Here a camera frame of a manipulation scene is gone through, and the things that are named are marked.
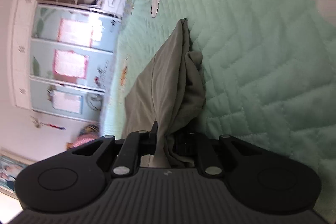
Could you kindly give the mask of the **grey t-shirt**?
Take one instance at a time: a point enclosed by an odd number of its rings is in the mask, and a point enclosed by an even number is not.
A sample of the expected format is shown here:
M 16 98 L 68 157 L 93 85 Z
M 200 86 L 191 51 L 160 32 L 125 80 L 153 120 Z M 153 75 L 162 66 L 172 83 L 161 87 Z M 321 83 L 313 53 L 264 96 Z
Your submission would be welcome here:
M 190 156 L 173 149 L 205 103 L 202 59 L 201 52 L 191 50 L 187 19 L 180 19 L 125 97 L 122 137 L 158 123 L 154 166 L 194 166 Z

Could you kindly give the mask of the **colourful patterned pillow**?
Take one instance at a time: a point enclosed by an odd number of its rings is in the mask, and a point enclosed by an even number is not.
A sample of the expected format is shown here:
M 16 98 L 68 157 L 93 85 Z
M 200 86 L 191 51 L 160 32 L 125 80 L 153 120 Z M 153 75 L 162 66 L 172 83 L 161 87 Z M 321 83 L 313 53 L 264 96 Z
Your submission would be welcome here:
M 80 130 L 79 136 L 88 134 L 99 136 L 99 126 L 96 124 L 86 125 Z

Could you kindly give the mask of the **pink fuzzy blanket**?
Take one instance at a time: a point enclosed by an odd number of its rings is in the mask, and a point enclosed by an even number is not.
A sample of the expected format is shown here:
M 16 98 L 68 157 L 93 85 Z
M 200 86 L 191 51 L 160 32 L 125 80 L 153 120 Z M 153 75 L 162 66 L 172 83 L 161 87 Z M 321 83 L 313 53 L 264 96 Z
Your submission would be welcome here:
M 98 138 L 99 136 L 97 134 L 92 133 L 79 135 L 72 143 L 67 143 L 67 149 L 72 149 L 81 146 L 85 143 L 88 143 Z

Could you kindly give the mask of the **white standing fan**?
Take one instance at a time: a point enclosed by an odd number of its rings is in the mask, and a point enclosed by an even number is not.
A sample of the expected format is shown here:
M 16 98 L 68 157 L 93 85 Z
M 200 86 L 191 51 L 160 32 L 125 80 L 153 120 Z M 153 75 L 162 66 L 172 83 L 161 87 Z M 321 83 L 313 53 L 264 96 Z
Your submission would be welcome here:
M 85 96 L 88 107 L 94 111 L 101 111 L 104 96 L 97 93 L 87 93 Z

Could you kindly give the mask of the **mint quilted bee bedspread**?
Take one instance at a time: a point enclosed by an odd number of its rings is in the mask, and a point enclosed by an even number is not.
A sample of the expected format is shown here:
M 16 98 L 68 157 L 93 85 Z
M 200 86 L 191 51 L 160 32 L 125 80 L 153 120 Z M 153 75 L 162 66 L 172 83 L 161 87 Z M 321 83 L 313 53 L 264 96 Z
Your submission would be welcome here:
M 121 137 L 124 97 L 184 18 L 203 55 L 198 129 L 312 167 L 335 222 L 335 0 L 129 0 L 101 133 Z

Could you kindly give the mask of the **framed wedding photo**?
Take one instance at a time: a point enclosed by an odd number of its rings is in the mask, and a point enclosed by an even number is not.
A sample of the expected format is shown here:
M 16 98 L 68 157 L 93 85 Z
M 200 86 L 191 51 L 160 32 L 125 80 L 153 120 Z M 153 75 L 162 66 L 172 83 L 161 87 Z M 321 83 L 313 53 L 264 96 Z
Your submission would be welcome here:
M 5 149 L 1 149 L 0 160 L 1 193 L 17 200 L 14 189 L 15 180 L 18 174 L 27 166 L 32 165 L 34 161 Z

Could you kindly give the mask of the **white drawer unit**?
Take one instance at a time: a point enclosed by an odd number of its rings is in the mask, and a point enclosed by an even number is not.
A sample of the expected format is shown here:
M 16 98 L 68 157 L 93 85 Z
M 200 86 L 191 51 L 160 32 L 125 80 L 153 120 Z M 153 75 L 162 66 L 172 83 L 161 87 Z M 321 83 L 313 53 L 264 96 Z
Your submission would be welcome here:
M 122 17 L 127 0 L 104 0 L 101 9 L 110 14 Z

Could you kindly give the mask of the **white sliding door wardrobe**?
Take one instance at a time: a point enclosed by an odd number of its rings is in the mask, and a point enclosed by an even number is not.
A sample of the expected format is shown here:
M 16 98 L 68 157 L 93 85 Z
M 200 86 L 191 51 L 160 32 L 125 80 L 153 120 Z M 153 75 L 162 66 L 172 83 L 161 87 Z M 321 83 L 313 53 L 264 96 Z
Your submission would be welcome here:
M 36 113 L 97 122 L 87 93 L 106 97 L 122 17 L 104 0 L 15 0 L 11 40 L 14 104 Z

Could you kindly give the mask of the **hanging wall ornament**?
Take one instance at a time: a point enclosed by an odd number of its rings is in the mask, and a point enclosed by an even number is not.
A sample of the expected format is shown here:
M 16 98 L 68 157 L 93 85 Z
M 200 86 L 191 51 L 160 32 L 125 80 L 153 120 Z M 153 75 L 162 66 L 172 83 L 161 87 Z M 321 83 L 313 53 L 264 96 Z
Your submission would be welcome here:
M 41 122 L 40 120 L 38 120 L 38 118 L 35 118 L 35 117 L 31 117 L 31 120 L 34 124 L 34 126 L 36 128 L 41 128 L 42 126 L 46 126 L 46 127 L 50 127 L 50 128 L 54 128 L 54 129 L 57 129 L 57 130 L 66 130 L 65 127 L 63 126 L 57 126 L 57 125 L 54 125 L 54 124 L 51 124 L 51 123 L 44 123 L 44 122 Z

